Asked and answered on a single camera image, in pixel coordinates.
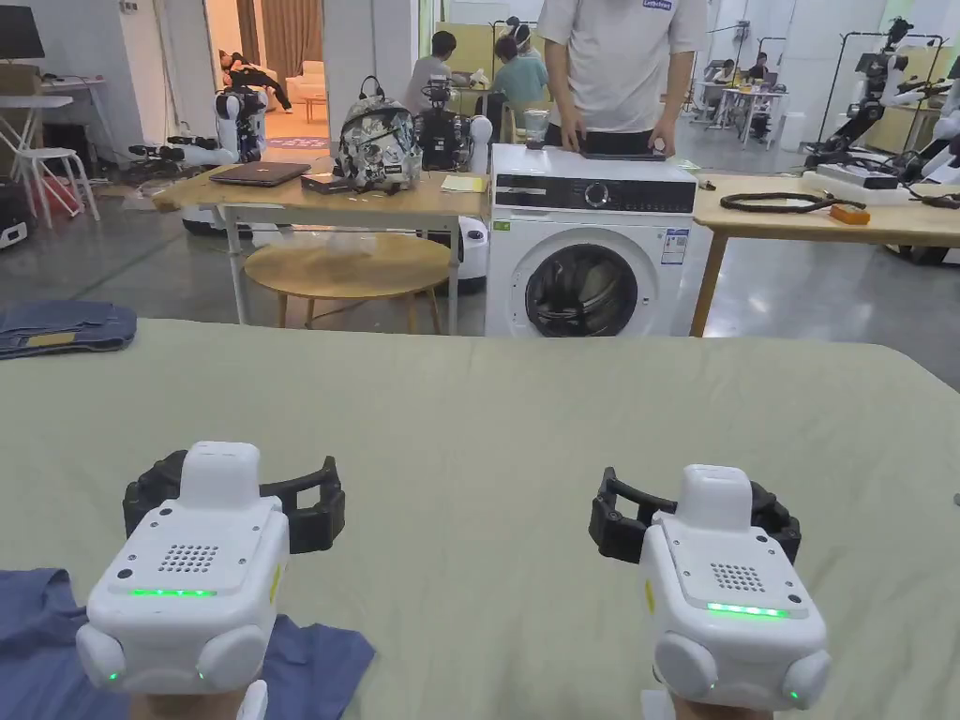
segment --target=backpack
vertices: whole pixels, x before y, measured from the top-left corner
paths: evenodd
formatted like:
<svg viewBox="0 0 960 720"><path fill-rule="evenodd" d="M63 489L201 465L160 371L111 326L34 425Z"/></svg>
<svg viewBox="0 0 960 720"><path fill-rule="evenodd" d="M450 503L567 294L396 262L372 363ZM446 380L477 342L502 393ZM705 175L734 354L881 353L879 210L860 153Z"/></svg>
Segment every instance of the backpack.
<svg viewBox="0 0 960 720"><path fill-rule="evenodd" d="M367 80L376 83L372 97L363 91ZM417 184L421 161L410 110L388 98L374 75L367 76L340 131L333 174L350 180L357 192L384 190L392 195Z"/></svg>

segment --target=doorway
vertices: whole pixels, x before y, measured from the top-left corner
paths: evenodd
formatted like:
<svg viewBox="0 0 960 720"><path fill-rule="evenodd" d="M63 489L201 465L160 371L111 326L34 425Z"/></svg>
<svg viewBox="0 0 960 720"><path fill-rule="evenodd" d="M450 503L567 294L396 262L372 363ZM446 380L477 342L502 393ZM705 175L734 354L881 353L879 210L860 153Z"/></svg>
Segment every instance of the doorway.
<svg viewBox="0 0 960 720"><path fill-rule="evenodd" d="M266 90L265 159L311 160L329 155L330 132L320 0L205 0L216 67L221 51L240 53L281 88ZM218 73L217 86L228 77ZM286 111L280 102L285 94Z"/></svg>

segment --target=green led light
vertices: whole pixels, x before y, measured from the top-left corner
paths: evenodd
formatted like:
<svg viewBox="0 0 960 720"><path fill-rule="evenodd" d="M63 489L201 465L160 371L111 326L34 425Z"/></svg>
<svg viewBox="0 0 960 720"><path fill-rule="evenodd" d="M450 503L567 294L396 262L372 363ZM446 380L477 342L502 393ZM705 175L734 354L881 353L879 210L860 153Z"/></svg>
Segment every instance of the green led light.
<svg viewBox="0 0 960 720"><path fill-rule="evenodd" d="M707 609L713 612L732 613L734 615L749 615L751 617L789 617L786 610L771 610L769 608L749 608L743 605L727 605L725 603L707 603Z"/></svg>
<svg viewBox="0 0 960 720"><path fill-rule="evenodd" d="M177 595L177 597L212 597L216 595L216 590L159 590L159 589L137 589L131 590L130 595L136 595L138 597L151 596L157 597L159 595Z"/></svg>

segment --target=white t-shirt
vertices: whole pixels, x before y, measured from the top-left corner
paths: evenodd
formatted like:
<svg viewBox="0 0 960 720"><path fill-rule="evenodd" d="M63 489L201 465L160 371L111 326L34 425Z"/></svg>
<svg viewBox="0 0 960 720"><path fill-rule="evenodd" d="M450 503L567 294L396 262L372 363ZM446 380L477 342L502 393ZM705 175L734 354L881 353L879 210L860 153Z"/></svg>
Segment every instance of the white t-shirt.
<svg viewBox="0 0 960 720"><path fill-rule="evenodd" d="M407 85L407 96L404 104L410 113L416 117L422 112L427 112L430 106L430 99L423 94L423 89L430 84L430 78L434 75L443 75L449 78L450 68L447 64L428 55L426 58L420 58L414 65L414 73L410 78L410 84Z"/></svg>
<svg viewBox="0 0 960 720"><path fill-rule="evenodd" d="M546 0L537 32L567 46L589 131L646 132L660 119L668 56L707 37L707 0ZM561 123L556 107L550 122Z"/></svg>

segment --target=hand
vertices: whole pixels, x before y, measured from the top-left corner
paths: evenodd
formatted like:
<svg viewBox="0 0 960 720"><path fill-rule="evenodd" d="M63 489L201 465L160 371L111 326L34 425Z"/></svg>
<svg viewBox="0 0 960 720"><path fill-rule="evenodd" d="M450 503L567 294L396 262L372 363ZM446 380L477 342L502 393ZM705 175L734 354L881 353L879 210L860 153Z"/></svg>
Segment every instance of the hand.
<svg viewBox="0 0 960 720"><path fill-rule="evenodd" d="M656 150L656 142L663 141L663 154L673 157L677 154L677 121L662 117L650 134L650 149Z"/></svg>
<svg viewBox="0 0 960 720"><path fill-rule="evenodd" d="M236 720L247 689L223 695L134 695L130 720Z"/></svg>
<svg viewBox="0 0 960 720"><path fill-rule="evenodd" d="M677 720L773 720L772 712L759 712L743 708L724 708L719 705L691 703L671 695Z"/></svg>
<svg viewBox="0 0 960 720"><path fill-rule="evenodd" d="M584 122L584 116L580 110L571 106L570 108L561 108L561 138L564 143L564 150L570 150L574 153L580 152L580 138L577 133L587 138L587 123Z"/></svg>

